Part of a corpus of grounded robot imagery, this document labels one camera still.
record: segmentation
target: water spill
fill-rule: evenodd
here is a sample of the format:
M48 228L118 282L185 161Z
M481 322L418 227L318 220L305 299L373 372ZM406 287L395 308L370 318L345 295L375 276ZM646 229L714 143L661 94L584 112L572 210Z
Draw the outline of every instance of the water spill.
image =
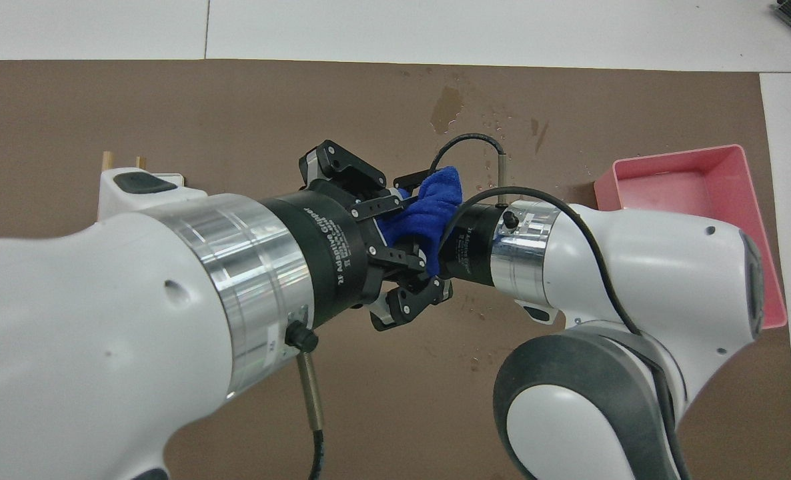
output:
M440 93L438 102L434 105L432 111L432 127L438 135L448 133L448 127L454 122L464 107L460 92L450 86L444 87Z

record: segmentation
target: white device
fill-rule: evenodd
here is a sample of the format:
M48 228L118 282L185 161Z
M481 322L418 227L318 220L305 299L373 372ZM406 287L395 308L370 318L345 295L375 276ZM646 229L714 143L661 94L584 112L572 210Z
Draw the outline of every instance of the white device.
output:
M270 210L113 182L132 173L149 176L103 173L87 230L0 239L0 478L161 471L174 431L297 355L292 313L312 326L310 272Z
M383 174L335 143L313 152L301 170L325 177L307 172L307 189L261 203L108 170L92 227L0 239L0 478L162 477L176 429L308 351L332 315L374 303L399 265L423 273L420 256L382 243L374 216L407 203L387 197ZM496 286L539 321L556 309L567 319L497 377L494 414L518 467L541 480L676 478L666 432L760 329L753 243L710 219L575 206L642 329L633 335L555 207L479 209L442 249L450 276ZM398 301L448 298L426 283L415 298L390 292L398 308L376 328L418 314Z
M490 242L493 286L539 321L557 310L566 317L565 331L527 341L500 368L500 437L524 474L541 480L684 477L676 423L759 334L759 252L738 228L713 219L570 207L599 243L642 334L621 323L593 250L557 207L515 201L492 236L456 229L453 243L482 243L483 235Z

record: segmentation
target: black cable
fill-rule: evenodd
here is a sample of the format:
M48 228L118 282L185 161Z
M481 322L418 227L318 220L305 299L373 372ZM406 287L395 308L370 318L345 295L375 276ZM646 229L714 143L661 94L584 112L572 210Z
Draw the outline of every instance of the black cable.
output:
M446 230L444 230L444 234L440 239L440 250L444 248L446 239L452 234L454 225L456 225L460 217L466 212L466 209L469 209L469 207L479 203L479 201L484 200L485 198L506 194L527 195L528 197L535 197L539 200L543 200L546 203L556 207L556 209L561 210L564 215L567 215L568 218L570 218L570 221L573 221L574 225L576 225L576 228L578 228L579 231L582 232L582 235L584 235L585 241L588 242L588 246L591 247L591 252L594 253L594 260L597 262L597 270L600 271L600 278L603 279L603 287L606 289L606 295L609 297L609 302L612 303L612 307L615 308L615 312L618 313L618 317L621 319L621 322L624 322L624 326L627 327L627 330L629 330L630 333L634 335L641 335L642 331L639 330L639 327L637 327L636 324L634 324L633 319L630 318L630 314L627 314L627 311L624 310L624 306L621 305L621 301L618 299L618 294L615 293L615 287L612 285L612 280L609 279L609 269L606 267L606 260L603 258L603 253L600 251L600 246L597 244L597 239L594 238L594 234L591 233L591 229L588 228L588 225L585 225L585 222L582 221L579 213L576 213L576 211L572 209L567 203L564 203L558 198L553 197L553 195L550 195L547 192L539 191L539 189L530 189L527 187L510 186L486 189L486 191L472 195L469 200L460 204L456 212L454 212L454 215L452 215L450 221L448 221L446 224Z
M438 155L434 157L432 161L432 166L428 169L428 175L434 173L436 169L438 169L438 164L440 163L440 159L444 157L444 154L451 149L456 143L463 142L463 140L481 140L486 143L490 143L494 149L496 149L497 155L505 155L505 151L502 149L502 145L494 139L490 137L490 135L485 135L483 133L462 133L461 135L454 137L454 139L449 140L446 145L442 146L441 149L438 150Z
M309 471L309 480L318 480L321 469L325 467L325 432L313 431L313 468Z
M660 404L663 428L665 430L665 437L668 438L668 449L671 452L671 458L674 460L674 465L677 467L677 473L680 474L681 480L690 480L692 477L689 475L689 470L686 468L686 462L680 451L680 440L677 438L674 406L671 404L671 392L668 388L668 380L661 367L658 365L656 365L656 367L654 367L654 365L649 365L649 367L651 367L651 374L654 376L654 386L657 390L657 402Z
M574 225L576 225L576 228L582 232L582 236L585 237L586 242L588 242L588 246L591 248L591 252L594 254L594 261L597 263L597 270L600 271L600 279L603 280L603 288L606 290L606 295L609 297L612 307L615 308L618 318L621 319L621 322L624 322L624 326L627 327L627 330L629 330L630 333L633 335L639 335L639 337L643 337L642 331L639 330L639 328L636 326L636 323L630 318L630 314L628 314L624 309L624 306L621 305L618 294L615 292L615 287L612 285L612 280L609 278L609 270L606 267L606 259L604 258L603 253L600 251L600 246L597 244L597 239L594 238L594 234L591 232L591 229L588 228L588 225L586 225L584 221L582 221L582 217L579 216L579 213L576 213L576 210L572 209L570 205L564 203L564 201L553 197L553 195L550 195L547 192L539 191L539 189L530 189L527 187L508 186L486 189L486 191L472 195L471 198L460 204L456 212L454 212L454 215L452 215L450 221L447 222L444 234L442 234L440 239L440 250L444 248L446 239L452 234L452 231L454 230L454 227L456 226L460 217L466 212L466 210L469 209L469 207L486 198L506 194L527 195L527 197L543 200L546 203L550 203L556 207L556 209L559 209L562 213L564 213L564 215L567 215L567 217L570 218L570 221L573 221ZM690 480L691 476L689 476L686 463L683 461L683 456L680 451L680 442L677 439L674 407L671 404L671 394L668 386L668 380L665 377L665 372L659 365L656 365L653 362L648 361L646 364L648 364L651 374L654 377L657 402L660 404L660 416L663 420L663 428L665 431L665 437L668 440L671 458L674 461L675 467L677 468L677 473L680 475L681 480Z

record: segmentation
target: black knob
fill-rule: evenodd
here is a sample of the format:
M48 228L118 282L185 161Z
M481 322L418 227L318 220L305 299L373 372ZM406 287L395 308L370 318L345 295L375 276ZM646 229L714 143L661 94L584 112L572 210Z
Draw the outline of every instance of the black knob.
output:
M309 353L319 345L319 337L302 322L295 320L286 327L286 344Z
M517 225L520 224L520 219L518 219L517 215L514 215L514 212L511 210L506 210L505 213L502 213L502 223L505 225L505 228L514 230L517 228Z

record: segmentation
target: wet stain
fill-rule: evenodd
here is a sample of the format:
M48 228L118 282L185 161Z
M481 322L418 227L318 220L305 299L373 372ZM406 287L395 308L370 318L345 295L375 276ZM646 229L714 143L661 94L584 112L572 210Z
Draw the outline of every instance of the wet stain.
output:
M458 89L445 86L432 111L430 122L432 122L435 133L438 135L448 133L448 127L456 120L463 107L464 103Z
M544 145L544 140L547 139L547 128L550 127L550 122L544 124L544 127L541 128L541 133L538 135L538 141L535 143L535 154L538 154L538 150L541 149L541 145Z

